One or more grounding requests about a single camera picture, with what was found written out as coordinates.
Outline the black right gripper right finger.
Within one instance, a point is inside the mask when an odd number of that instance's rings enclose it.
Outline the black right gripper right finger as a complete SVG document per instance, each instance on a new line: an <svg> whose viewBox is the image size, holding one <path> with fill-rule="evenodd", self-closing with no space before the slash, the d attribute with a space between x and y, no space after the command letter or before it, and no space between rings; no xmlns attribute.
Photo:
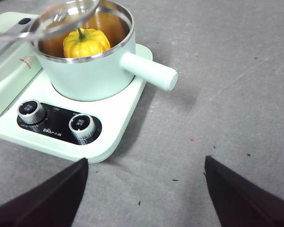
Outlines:
<svg viewBox="0 0 284 227"><path fill-rule="evenodd" d="M211 156L207 188L223 227L284 227L284 200L261 189Z"/></svg>

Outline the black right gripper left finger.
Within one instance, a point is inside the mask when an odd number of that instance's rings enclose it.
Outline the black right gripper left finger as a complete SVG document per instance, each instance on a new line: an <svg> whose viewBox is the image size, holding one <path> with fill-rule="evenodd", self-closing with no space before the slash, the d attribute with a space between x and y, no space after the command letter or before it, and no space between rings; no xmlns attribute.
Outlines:
<svg viewBox="0 0 284 227"><path fill-rule="evenodd" d="M70 227L88 177L82 158L32 190L0 206L0 227Z"/></svg>

